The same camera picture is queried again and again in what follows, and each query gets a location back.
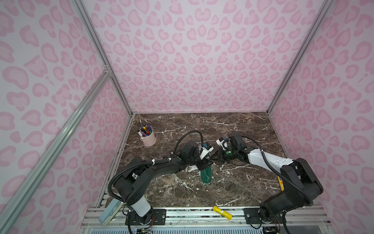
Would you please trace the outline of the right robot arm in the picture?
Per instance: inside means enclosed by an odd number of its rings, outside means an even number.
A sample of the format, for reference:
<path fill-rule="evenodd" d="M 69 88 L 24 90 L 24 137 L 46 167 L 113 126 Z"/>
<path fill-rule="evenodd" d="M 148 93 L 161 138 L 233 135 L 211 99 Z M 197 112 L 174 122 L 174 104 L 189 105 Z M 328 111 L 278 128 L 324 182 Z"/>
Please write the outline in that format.
<path fill-rule="evenodd" d="M 257 142 L 247 146 L 248 139 L 238 132 L 216 140 L 219 150 L 214 157 L 220 161 L 240 160 L 246 164 L 262 167 L 276 174 L 283 183 L 283 191 L 271 196 L 259 205 L 255 218 L 271 223 L 292 210 L 313 206 L 314 199 L 323 193 L 323 187 L 309 163 L 302 158 L 286 159 L 264 151 Z"/>

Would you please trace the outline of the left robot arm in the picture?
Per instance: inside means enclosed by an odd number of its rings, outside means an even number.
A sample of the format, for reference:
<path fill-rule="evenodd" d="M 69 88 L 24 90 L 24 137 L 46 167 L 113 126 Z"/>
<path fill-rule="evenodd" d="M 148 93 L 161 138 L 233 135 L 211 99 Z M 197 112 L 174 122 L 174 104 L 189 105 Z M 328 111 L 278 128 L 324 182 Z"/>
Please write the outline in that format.
<path fill-rule="evenodd" d="M 126 204 L 139 218 L 149 221 L 153 208 L 144 194 L 151 181 L 159 176 L 179 173 L 187 166 L 204 170 L 213 164 L 209 159 L 212 151 L 210 143 L 188 141 L 182 150 L 162 159 L 145 161 L 135 158 L 110 180 L 108 193 L 113 199 Z"/>

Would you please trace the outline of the green canvas sneaker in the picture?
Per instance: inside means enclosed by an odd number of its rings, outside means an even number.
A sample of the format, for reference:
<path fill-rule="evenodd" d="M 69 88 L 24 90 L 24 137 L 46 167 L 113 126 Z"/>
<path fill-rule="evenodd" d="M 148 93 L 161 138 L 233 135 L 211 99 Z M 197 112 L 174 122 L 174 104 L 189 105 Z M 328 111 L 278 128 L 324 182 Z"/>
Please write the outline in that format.
<path fill-rule="evenodd" d="M 212 182 L 212 170 L 211 165 L 200 171 L 201 182 L 205 185 L 209 185 Z"/>

